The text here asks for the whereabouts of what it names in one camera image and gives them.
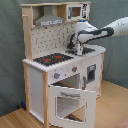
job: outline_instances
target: wooden table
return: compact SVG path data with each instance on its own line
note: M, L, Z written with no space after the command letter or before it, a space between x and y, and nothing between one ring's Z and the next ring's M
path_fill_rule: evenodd
M73 113L82 119L83 108ZM115 128L128 118L128 89L102 81L102 96L97 99L95 128ZM0 128L44 128L31 114L19 109L0 118Z

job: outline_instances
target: black stovetop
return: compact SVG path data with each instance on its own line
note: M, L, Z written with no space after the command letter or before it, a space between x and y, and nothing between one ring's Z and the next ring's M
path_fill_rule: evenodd
M61 63L70 59L73 59L73 57L61 53L54 53L40 58L36 58L34 59L34 62L40 63L48 67L56 63Z

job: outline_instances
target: open oven door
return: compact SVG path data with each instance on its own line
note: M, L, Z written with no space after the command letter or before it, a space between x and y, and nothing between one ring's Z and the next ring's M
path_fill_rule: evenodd
M94 128L97 94L94 91L60 87L49 87L50 124L63 128ZM73 112L81 107L84 119L74 118Z

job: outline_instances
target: play kitchen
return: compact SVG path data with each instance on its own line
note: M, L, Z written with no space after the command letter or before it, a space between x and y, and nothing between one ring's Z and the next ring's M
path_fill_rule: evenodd
M86 44L82 56L66 52L76 22L89 19L90 2L21 6L27 111L45 128L94 128L105 49ZM84 119L73 117L82 107Z

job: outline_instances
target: oven door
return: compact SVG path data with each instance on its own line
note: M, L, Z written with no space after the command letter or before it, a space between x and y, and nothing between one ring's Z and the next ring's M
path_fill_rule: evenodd
M96 93L87 90L49 87L50 124L63 128L94 128ZM73 116L73 112L84 107L84 118Z
M67 5L67 21L82 19L83 4Z

